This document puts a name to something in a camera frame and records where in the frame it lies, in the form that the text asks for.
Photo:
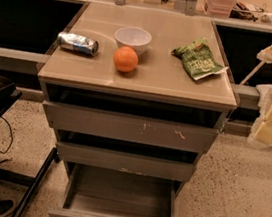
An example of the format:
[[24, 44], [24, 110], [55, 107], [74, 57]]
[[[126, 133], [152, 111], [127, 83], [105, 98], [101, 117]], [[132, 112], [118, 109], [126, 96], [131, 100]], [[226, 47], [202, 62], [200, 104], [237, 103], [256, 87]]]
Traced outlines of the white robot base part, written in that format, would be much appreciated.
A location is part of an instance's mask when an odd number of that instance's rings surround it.
[[258, 107], [262, 108], [272, 102], [272, 84], [259, 84], [256, 86], [259, 92], [260, 99], [258, 100]]

